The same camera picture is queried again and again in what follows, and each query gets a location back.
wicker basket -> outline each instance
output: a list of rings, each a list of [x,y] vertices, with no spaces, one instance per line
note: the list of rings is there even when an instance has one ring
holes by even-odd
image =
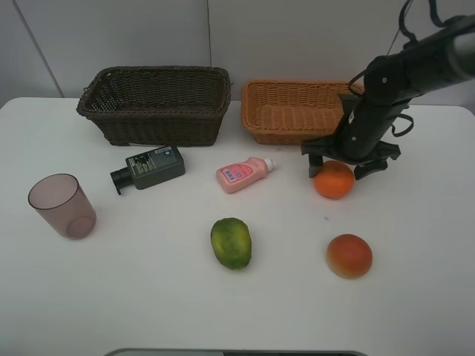
[[[242,120],[258,143],[300,145],[331,134],[343,116],[347,82],[255,80],[244,86]],[[354,90],[362,93],[363,86]]]
[[[210,146],[230,94],[213,67],[111,67],[85,89],[77,112],[112,145]]]

plastic bottle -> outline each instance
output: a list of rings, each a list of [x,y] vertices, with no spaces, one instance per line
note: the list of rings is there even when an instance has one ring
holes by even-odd
[[[275,162],[269,158],[250,157],[245,162],[218,169],[216,178],[226,193],[234,193],[264,178],[274,168]]]

dark brown wicker basket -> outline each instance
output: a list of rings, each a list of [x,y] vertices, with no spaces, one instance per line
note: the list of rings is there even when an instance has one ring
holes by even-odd
[[[85,89],[79,115],[112,145],[210,146],[231,85],[215,67],[110,67]]]

black nozzle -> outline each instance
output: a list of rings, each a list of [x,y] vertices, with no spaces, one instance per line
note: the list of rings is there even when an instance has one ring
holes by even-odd
[[[134,184],[132,180],[131,172],[127,167],[119,169],[118,171],[111,173],[112,182],[116,186],[117,193],[120,195],[120,189],[127,185]]]

cup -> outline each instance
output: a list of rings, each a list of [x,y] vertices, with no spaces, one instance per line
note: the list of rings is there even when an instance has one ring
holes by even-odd
[[[54,174],[37,182],[28,202],[58,234],[68,239],[86,237],[96,225],[96,212],[75,176]]]

